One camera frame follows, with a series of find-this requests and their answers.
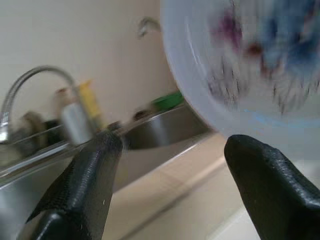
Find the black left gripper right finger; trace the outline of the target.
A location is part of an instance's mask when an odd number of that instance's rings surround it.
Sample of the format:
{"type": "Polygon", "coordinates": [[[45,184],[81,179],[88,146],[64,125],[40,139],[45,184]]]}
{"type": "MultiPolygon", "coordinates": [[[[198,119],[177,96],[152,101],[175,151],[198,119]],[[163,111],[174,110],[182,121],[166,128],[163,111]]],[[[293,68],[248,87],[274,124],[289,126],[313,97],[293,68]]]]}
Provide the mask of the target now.
{"type": "Polygon", "coordinates": [[[261,240],[320,240],[320,189],[280,150],[235,134],[224,156],[261,240]]]}

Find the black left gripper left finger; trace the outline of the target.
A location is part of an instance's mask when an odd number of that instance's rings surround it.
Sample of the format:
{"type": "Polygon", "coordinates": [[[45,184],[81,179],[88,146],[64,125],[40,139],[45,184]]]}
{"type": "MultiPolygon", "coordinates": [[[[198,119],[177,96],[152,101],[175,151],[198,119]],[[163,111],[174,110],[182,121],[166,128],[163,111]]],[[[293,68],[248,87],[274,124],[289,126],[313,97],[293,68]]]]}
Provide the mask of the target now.
{"type": "Polygon", "coordinates": [[[43,194],[22,240],[102,240],[123,149],[116,133],[97,133],[43,194]]]}

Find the blue floral white plate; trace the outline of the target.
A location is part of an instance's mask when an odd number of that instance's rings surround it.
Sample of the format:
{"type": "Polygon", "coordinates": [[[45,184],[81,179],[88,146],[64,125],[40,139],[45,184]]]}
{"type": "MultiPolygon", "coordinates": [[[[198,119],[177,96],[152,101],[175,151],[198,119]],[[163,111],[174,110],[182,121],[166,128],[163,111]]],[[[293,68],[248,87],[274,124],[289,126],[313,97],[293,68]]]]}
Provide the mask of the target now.
{"type": "Polygon", "coordinates": [[[162,0],[166,57],[211,127],[320,159],[320,0],[162,0]]]}

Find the white pump bottle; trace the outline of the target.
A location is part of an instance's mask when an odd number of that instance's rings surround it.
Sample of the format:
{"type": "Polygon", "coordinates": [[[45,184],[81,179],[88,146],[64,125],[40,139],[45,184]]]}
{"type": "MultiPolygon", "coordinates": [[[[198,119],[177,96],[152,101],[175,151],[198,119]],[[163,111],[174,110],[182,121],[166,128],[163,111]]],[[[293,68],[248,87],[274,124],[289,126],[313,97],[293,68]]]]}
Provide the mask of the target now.
{"type": "Polygon", "coordinates": [[[67,87],[56,91],[55,99],[60,122],[70,142],[82,145],[92,139],[93,135],[80,103],[67,87]]]}

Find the yellow detergent bottle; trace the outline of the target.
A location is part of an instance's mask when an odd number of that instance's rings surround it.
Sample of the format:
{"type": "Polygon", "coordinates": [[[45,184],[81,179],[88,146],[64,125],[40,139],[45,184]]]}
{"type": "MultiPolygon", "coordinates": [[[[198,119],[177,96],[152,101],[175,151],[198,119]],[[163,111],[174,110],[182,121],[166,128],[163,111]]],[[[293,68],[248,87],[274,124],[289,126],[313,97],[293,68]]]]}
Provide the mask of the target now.
{"type": "Polygon", "coordinates": [[[92,80],[89,79],[78,85],[78,90],[83,100],[86,111],[90,119],[93,121],[96,131],[100,131],[105,127],[102,112],[98,104],[96,94],[91,88],[92,80]]]}

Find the stainless steel double sink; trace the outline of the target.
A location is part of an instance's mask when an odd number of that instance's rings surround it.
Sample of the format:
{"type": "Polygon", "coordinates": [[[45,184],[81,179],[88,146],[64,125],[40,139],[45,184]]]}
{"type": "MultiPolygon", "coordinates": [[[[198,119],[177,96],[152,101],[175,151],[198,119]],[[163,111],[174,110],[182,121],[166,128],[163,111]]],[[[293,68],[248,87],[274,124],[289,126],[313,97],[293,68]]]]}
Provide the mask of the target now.
{"type": "MultiPolygon", "coordinates": [[[[113,185],[118,191],[209,137],[212,130],[183,105],[117,130],[124,143],[113,185]]],[[[79,152],[63,141],[0,167],[0,232],[14,235],[49,185],[79,152]]]]}

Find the green plastic bowl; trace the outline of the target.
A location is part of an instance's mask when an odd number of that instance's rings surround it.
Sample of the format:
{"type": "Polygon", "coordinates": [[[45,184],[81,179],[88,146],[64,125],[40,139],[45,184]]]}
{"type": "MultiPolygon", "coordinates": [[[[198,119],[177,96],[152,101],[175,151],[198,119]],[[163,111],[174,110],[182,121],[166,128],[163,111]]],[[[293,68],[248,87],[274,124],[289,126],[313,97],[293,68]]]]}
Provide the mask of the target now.
{"type": "Polygon", "coordinates": [[[184,97],[180,91],[161,96],[151,102],[157,111],[167,111],[184,102],[184,97]]]}

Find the chrome gooseneck faucet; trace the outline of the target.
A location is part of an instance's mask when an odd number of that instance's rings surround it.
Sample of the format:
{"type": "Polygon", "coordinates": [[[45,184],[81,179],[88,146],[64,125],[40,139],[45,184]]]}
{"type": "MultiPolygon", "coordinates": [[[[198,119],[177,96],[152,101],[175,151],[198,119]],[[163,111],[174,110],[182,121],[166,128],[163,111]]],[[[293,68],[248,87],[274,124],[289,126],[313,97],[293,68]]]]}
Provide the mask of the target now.
{"type": "Polygon", "coordinates": [[[4,101],[2,103],[1,111],[0,111],[0,144],[8,144],[11,138],[11,113],[13,109],[14,100],[16,94],[22,85],[29,80],[31,77],[42,73],[42,72],[51,72],[58,76],[61,76],[67,84],[69,84],[74,96],[77,100],[79,100],[79,92],[75,85],[75,80],[72,76],[57,66],[52,65],[40,65],[32,68],[31,70],[22,74],[11,86],[9,91],[7,92],[4,101]]]}

